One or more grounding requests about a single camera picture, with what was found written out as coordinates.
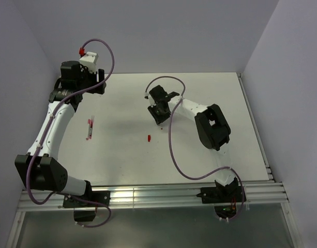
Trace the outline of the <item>dark red pen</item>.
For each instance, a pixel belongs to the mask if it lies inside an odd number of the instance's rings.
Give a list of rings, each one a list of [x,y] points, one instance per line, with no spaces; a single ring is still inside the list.
[[[90,140],[93,135],[93,126],[94,126],[95,116],[91,115],[91,118],[88,119],[88,139]]]

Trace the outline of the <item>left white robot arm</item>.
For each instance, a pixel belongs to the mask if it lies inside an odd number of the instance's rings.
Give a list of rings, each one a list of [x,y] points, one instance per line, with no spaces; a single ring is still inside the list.
[[[18,155],[15,166],[31,199],[32,190],[74,195],[81,206],[93,202],[94,194],[89,181],[70,176],[58,162],[59,148],[79,104],[83,90],[103,94],[106,84],[104,70],[97,69],[94,61],[65,61],[61,76],[49,96],[48,112],[40,132],[25,155]]]

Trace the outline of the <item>white pen pink tip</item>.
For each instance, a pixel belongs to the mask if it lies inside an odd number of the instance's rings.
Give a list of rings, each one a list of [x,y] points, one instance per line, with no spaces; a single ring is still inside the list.
[[[90,140],[92,138],[92,131],[93,131],[93,122],[91,119],[87,120],[87,136],[86,136],[86,140]]]

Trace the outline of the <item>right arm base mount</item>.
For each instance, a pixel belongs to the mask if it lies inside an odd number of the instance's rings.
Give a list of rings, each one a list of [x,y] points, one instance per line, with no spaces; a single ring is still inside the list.
[[[240,186],[203,187],[196,195],[203,204],[225,204],[215,206],[215,213],[222,219],[232,218],[237,214],[237,203],[246,201]]]

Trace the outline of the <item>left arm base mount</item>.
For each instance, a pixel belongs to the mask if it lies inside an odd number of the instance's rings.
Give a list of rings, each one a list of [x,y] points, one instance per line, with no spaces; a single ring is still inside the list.
[[[73,219],[78,224],[92,222],[96,217],[98,208],[103,207],[108,210],[108,217],[105,224],[111,218],[112,211],[109,208],[110,191],[93,191],[89,198],[84,196],[65,196],[62,207],[64,209],[73,209]]]

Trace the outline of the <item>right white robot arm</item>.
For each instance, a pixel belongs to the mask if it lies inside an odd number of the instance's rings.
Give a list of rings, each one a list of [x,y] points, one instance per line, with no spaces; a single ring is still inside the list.
[[[167,93],[160,85],[150,91],[145,91],[144,97],[149,100],[150,106],[147,109],[157,125],[166,120],[169,121],[168,146],[172,162],[177,171],[184,178],[193,181],[202,180],[216,174],[217,197],[224,202],[230,200],[239,188],[240,178],[235,170],[231,168],[229,155],[231,128],[220,106],[216,104],[205,106],[195,103],[185,99],[183,94],[174,91]],[[183,173],[177,165],[172,148],[172,123],[175,113],[195,123],[201,144],[212,152],[217,161],[216,168],[212,172],[199,177],[191,177]]]

